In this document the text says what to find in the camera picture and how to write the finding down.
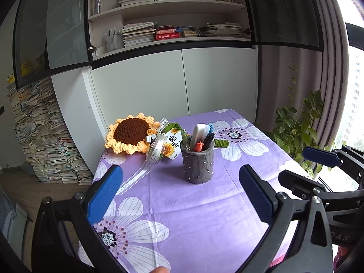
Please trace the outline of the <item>grey felt pen holder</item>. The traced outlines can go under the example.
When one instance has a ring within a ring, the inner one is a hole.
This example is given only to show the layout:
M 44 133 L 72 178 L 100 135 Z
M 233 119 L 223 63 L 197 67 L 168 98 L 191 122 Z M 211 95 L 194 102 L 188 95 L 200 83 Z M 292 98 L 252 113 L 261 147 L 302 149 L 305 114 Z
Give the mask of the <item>grey felt pen holder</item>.
M 183 171 L 188 182 L 204 184 L 213 177 L 214 142 L 208 149 L 201 152 L 188 150 L 181 142 L 180 149 L 183 159 Z

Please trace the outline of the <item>blue pen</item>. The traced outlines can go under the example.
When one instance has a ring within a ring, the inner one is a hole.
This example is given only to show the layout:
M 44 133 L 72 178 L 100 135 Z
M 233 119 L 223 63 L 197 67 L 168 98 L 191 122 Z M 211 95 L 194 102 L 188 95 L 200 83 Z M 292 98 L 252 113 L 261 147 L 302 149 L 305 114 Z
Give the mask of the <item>blue pen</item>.
M 214 132 L 213 124 L 207 124 L 204 130 L 204 139 Z

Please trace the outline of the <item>black marker pen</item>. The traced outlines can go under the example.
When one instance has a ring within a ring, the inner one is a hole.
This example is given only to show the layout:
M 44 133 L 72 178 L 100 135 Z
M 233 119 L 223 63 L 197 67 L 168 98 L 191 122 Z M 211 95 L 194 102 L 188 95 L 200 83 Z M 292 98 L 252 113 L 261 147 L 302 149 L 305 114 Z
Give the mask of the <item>black marker pen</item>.
M 214 132 L 211 133 L 211 134 L 209 134 L 206 137 L 206 140 L 204 141 L 204 146 L 202 148 L 202 151 L 205 151 L 205 150 L 207 150 L 210 147 L 210 145 L 212 144 L 214 138 L 215 138 L 215 133 Z

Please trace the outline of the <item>orange utility knife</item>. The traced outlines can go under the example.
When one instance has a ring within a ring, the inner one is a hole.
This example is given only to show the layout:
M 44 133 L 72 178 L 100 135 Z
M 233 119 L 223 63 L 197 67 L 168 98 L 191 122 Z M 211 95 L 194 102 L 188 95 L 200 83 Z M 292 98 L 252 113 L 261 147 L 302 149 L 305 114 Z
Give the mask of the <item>orange utility knife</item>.
M 201 152 L 202 149 L 203 149 L 203 146 L 204 146 L 204 143 L 202 141 L 199 141 L 199 142 L 196 143 L 193 151 L 194 152 Z

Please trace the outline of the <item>green highlighter pen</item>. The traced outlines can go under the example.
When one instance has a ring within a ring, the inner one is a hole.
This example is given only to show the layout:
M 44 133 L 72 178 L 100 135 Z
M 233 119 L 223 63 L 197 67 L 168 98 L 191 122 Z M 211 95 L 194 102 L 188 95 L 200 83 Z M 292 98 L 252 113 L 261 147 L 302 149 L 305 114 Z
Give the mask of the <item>green highlighter pen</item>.
M 187 150 L 190 150 L 190 140 L 191 140 L 191 135 L 188 134 L 184 129 L 181 131 L 181 136 L 182 136 L 182 141 L 183 144 L 185 145 L 185 148 Z

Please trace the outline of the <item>green potted plant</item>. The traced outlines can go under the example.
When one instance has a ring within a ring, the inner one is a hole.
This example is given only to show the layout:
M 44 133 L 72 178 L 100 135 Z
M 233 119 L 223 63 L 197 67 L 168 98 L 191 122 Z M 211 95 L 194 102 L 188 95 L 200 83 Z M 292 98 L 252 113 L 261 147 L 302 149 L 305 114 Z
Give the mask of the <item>green potted plant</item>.
M 312 147 L 315 150 L 328 150 L 327 145 L 320 146 L 318 133 L 313 128 L 323 113 L 324 102 L 321 92 L 309 91 L 302 95 L 297 88 L 297 80 L 290 76 L 288 103 L 275 110 L 275 126 L 264 133 L 297 162 L 312 178 L 316 178 L 323 165 L 303 157 L 303 150 Z

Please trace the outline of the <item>tall stack of books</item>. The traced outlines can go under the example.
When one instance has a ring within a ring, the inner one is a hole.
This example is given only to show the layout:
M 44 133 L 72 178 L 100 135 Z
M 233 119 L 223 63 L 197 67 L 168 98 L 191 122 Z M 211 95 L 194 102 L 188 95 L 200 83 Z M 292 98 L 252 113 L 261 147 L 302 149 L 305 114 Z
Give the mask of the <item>tall stack of books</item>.
M 15 138 L 30 173 L 43 183 L 91 185 L 93 174 L 81 157 L 63 119 L 50 78 L 17 89 L 7 78 L 15 118 Z

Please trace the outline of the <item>grey curtain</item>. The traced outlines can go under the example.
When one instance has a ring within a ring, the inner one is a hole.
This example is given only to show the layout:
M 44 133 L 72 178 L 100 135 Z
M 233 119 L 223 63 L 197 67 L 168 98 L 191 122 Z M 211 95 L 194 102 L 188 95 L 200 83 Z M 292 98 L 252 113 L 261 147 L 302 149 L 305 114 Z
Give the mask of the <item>grey curtain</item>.
M 319 92 L 313 129 L 320 147 L 330 146 L 344 109 L 349 74 L 346 27 L 337 0 L 251 0 L 258 48 L 256 122 L 270 131 L 276 110 L 301 109 Z

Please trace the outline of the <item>purple floral tablecloth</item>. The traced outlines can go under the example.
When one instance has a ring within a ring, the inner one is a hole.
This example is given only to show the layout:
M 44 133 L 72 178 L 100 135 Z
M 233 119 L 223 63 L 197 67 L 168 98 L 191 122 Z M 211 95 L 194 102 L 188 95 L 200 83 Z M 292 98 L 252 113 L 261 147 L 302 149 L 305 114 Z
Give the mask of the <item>purple floral tablecloth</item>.
M 215 149 L 213 177 L 192 184 L 183 158 L 164 158 L 151 172 L 111 202 L 94 225 L 115 259 L 128 272 L 235 272 L 254 250 L 267 225 L 260 221 L 239 182 L 249 164 L 280 192 L 282 170 L 304 174 L 286 152 L 232 109 L 178 119 L 192 132 L 196 124 L 213 124 L 229 142 Z

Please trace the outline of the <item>green crocheted flower stem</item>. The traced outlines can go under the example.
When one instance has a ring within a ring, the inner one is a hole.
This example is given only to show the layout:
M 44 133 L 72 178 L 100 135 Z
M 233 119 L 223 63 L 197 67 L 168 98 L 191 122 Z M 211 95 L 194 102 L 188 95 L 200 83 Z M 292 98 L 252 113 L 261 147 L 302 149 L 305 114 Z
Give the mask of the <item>green crocheted flower stem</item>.
M 171 129 L 176 129 L 181 131 L 182 128 L 177 122 L 168 123 L 164 129 L 162 130 L 163 133 L 169 132 Z M 229 142 L 222 139 L 215 139 L 215 148 L 227 148 L 229 145 Z

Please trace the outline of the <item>translucent white ribbon bow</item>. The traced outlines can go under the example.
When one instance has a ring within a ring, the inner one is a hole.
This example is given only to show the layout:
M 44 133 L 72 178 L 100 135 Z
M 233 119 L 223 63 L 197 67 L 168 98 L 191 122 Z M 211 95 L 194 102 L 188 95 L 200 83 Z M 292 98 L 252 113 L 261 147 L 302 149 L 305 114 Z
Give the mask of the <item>translucent white ribbon bow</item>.
M 153 143 L 151 143 L 149 150 L 146 153 L 145 162 L 142 164 L 140 169 L 134 173 L 134 175 L 121 184 L 120 188 L 116 192 L 116 195 L 122 195 L 132 188 L 142 178 L 150 173 L 154 164 L 162 160 L 165 146 L 167 144 L 167 137 L 163 133 L 163 130 L 169 123 L 170 122 L 166 118 L 162 118 L 162 120 L 160 120 L 160 126 L 157 129 L 158 134 L 156 135 L 156 138 L 153 140 Z

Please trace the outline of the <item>white cabinet with shelves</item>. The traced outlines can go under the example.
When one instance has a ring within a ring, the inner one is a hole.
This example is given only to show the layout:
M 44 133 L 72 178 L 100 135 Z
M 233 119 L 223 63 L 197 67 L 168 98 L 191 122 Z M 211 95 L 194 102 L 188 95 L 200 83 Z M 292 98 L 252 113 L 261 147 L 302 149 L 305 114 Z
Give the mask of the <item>white cabinet with shelves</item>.
M 126 23 L 242 25 L 237 38 L 202 36 L 126 46 Z M 20 0 L 13 64 L 18 88 L 50 78 L 68 131 L 91 172 L 108 126 L 127 114 L 177 118 L 233 109 L 256 122 L 258 48 L 251 0 Z

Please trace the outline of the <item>red books on shelf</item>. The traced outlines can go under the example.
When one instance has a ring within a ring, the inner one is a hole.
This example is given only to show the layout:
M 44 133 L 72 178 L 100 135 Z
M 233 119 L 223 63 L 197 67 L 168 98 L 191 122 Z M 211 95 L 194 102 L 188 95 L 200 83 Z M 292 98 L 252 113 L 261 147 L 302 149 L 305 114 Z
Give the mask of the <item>red books on shelf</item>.
M 163 27 L 160 27 L 155 32 L 155 40 L 161 41 L 161 40 L 180 38 L 182 31 L 183 31 L 182 28 L 177 28 L 177 27 L 174 27 L 173 25 L 163 26 Z

